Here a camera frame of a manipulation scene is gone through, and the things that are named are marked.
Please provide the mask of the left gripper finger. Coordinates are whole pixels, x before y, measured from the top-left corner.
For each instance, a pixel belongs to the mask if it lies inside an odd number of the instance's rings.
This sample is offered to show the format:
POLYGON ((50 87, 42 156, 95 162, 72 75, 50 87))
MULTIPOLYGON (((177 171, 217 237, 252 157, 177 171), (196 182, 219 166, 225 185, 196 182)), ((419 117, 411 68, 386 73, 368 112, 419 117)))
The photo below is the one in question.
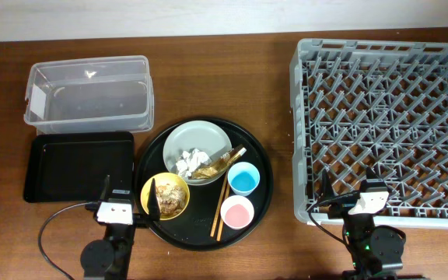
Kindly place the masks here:
POLYGON ((106 175, 104 181, 103 181, 103 190, 101 192, 99 201, 105 201, 106 200, 106 196, 107 193, 109 191, 110 188, 110 175, 106 175))
POLYGON ((147 208, 149 210, 149 218, 152 221, 159 221, 160 220, 160 209, 158 204, 158 199, 156 195, 156 180, 152 179, 150 190, 149 190, 149 196, 147 200, 147 208))

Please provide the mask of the brown food scraps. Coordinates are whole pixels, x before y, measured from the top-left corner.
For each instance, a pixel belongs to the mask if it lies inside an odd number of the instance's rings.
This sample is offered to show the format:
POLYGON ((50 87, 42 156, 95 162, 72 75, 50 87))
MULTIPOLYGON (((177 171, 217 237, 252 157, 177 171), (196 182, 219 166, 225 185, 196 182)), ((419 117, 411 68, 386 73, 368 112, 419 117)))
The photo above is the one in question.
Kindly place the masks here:
POLYGON ((156 197, 160 214, 164 217, 172 217, 182 212, 186 205, 186 191, 172 184, 158 185, 156 197))

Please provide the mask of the yellow bowl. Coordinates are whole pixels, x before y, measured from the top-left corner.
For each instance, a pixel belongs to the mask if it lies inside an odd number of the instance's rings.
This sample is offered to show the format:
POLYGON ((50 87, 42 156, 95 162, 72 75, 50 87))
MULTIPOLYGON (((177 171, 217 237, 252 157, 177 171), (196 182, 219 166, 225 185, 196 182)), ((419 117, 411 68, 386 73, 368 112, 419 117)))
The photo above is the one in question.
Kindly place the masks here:
POLYGON ((172 216, 172 217, 160 216, 160 221, 166 221, 166 220, 175 219, 176 217, 181 215, 184 212, 184 210, 186 209, 186 207, 189 205, 190 190, 189 190, 188 185, 184 181, 184 179, 179 177, 178 175, 176 175, 174 173, 158 173, 158 174, 150 177, 145 182, 145 184, 144 184, 144 186, 143 186, 143 188, 141 190, 141 194, 140 194, 142 209, 145 211, 145 213, 149 214, 149 210, 147 208, 147 200, 148 200, 148 196, 149 196, 149 190, 150 190, 150 185, 151 185, 152 179, 156 180, 156 186, 158 186, 158 185, 165 185, 165 184, 178 185, 178 186, 182 187, 186 191, 186 194, 187 194, 186 205, 185 205, 184 209, 182 210, 182 212, 179 213, 178 215, 175 215, 175 216, 172 216))

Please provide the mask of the white tissue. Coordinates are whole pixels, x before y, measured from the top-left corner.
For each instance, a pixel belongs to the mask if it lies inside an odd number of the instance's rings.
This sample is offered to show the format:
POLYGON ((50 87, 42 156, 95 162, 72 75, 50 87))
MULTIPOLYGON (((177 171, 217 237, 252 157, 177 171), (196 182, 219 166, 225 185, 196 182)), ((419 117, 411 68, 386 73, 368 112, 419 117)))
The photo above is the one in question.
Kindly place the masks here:
POLYGON ((177 175, 183 178, 190 178, 192 173, 200 167, 207 166, 211 162, 206 152, 199 149, 183 151, 176 161, 177 175))

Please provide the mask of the gold foil wrapper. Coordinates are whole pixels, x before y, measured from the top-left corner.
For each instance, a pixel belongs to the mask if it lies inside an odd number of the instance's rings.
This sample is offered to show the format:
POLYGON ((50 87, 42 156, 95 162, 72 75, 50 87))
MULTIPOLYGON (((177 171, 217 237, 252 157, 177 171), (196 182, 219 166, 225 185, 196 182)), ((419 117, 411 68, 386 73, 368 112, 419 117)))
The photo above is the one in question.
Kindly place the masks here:
POLYGON ((207 166, 200 167, 196 169, 191 174, 192 180, 203 180, 210 179, 216 177, 221 172, 225 171, 228 167, 230 167, 233 163, 235 163, 247 149, 243 145, 238 145, 237 147, 229 150, 220 156, 217 160, 211 162, 207 166))

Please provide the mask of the wooden chopstick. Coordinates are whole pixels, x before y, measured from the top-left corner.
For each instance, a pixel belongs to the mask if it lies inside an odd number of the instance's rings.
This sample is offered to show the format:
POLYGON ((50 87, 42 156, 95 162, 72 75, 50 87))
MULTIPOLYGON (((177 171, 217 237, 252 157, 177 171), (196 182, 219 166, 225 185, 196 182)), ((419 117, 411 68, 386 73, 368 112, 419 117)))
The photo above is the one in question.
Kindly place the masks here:
POLYGON ((224 181, 222 183, 222 189, 221 189, 221 192, 220 192, 220 195, 219 195, 218 204, 217 204, 217 207, 216 207, 216 210, 215 210, 215 215, 214 215, 214 219, 213 219, 213 222, 212 222, 212 228, 211 228, 211 232, 210 232, 210 237, 214 237, 215 236, 215 231, 216 231, 217 223, 218 223, 218 220, 219 220, 220 207, 221 207, 221 204, 222 204, 222 201, 224 199, 225 192, 226 192, 227 174, 228 174, 228 172, 229 171, 227 170, 224 173, 224 181))
POLYGON ((221 242, 222 239, 222 231, 223 231, 223 226, 224 226, 224 215, 225 215, 225 202, 227 200, 227 198, 229 197, 229 193, 230 193, 230 185, 229 182, 226 183, 226 189, 225 189, 225 194, 224 194, 224 198, 222 201, 222 205, 221 205, 221 212, 220 212, 220 219, 219 219, 219 225, 218 225, 218 231, 217 231, 217 236, 216 236, 216 241, 217 242, 221 242))

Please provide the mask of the pink plastic cup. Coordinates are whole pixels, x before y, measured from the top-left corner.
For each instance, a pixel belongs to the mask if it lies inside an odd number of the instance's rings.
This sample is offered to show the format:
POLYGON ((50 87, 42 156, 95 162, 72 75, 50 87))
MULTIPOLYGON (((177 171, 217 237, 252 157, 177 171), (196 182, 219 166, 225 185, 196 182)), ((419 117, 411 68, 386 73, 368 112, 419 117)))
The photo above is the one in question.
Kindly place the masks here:
POLYGON ((224 207, 224 223, 231 229, 243 229, 253 220, 253 204, 244 196, 233 195, 228 197, 224 207))

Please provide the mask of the blue plastic cup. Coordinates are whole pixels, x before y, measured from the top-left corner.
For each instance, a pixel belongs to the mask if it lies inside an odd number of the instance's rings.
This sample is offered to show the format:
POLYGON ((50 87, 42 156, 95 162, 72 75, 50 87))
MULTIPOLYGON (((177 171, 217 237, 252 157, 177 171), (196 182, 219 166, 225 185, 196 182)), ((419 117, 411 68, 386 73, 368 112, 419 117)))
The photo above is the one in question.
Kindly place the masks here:
POLYGON ((250 195, 260 183, 258 168, 248 162, 233 164, 228 172, 227 179, 231 190, 238 195, 250 195))

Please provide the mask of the grey round plate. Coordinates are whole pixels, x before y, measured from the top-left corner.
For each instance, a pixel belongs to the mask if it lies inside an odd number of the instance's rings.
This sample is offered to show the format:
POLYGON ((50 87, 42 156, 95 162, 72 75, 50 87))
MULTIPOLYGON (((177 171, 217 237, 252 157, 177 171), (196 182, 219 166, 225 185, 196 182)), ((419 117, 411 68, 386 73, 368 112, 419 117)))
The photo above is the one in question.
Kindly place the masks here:
POLYGON ((184 151, 193 149, 205 152, 214 161, 231 150, 232 144, 228 135, 209 121, 188 121, 177 125, 163 145, 163 162, 167 170, 176 173, 177 160, 184 151))

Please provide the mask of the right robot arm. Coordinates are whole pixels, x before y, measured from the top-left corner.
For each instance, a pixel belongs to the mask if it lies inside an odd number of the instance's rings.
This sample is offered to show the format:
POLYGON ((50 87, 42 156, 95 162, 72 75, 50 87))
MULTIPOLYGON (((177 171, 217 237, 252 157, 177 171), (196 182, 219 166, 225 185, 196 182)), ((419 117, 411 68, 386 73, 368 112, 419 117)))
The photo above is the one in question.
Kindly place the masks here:
POLYGON ((343 279, 396 279, 403 268, 405 233, 374 222, 389 196, 390 188, 369 167, 359 189, 346 194, 336 194, 328 172, 322 172, 317 205, 328 207, 330 219, 343 220, 341 242, 352 257, 353 269, 343 271, 343 279))

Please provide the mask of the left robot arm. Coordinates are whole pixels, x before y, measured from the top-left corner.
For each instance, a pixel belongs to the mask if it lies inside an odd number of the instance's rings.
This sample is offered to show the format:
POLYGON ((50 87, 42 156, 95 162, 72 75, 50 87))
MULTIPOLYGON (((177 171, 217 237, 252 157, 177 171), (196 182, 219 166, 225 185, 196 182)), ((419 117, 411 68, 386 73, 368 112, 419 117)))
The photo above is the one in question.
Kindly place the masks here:
POLYGON ((104 237, 86 245, 80 257, 84 279, 126 279, 134 245, 135 231, 160 220, 156 182, 151 181, 148 213, 134 212, 133 191, 114 189, 110 178, 104 180, 99 201, 93 204, 94 219, 105 226, 104 237))

